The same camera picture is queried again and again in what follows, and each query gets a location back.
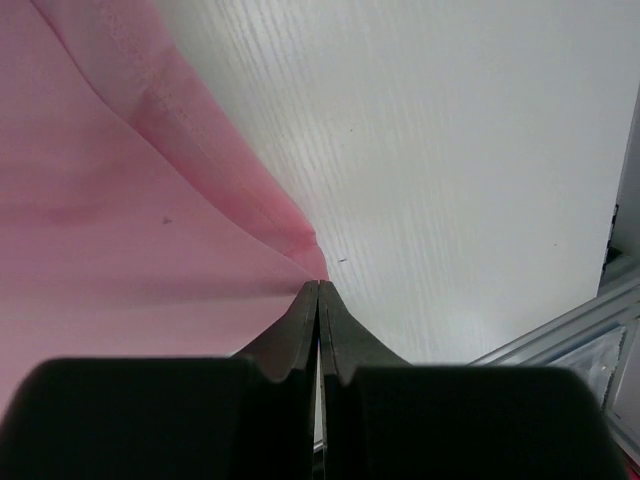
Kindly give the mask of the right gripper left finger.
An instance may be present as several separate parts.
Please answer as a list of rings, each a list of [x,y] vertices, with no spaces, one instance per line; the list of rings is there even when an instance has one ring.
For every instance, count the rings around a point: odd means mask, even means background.
[[[232,479],[310,479],[315,426],[319,283],[235,357],[249,368],[232,450]]]

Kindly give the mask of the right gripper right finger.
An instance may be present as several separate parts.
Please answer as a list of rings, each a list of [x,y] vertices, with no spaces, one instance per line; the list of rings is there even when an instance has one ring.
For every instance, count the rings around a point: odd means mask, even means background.
[[[364,407],[356,373],[365,368],[408,367],[348,310],[335,285],[319,283],[318,362],[323,401],[326,479],[354,479],[366,471]]]

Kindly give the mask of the pink t shirt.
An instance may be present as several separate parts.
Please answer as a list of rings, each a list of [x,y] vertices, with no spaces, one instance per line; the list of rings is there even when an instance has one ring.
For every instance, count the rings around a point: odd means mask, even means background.
[[[57,357],[239,350],[327,277],[148,1],[1,5],[1,397]]]

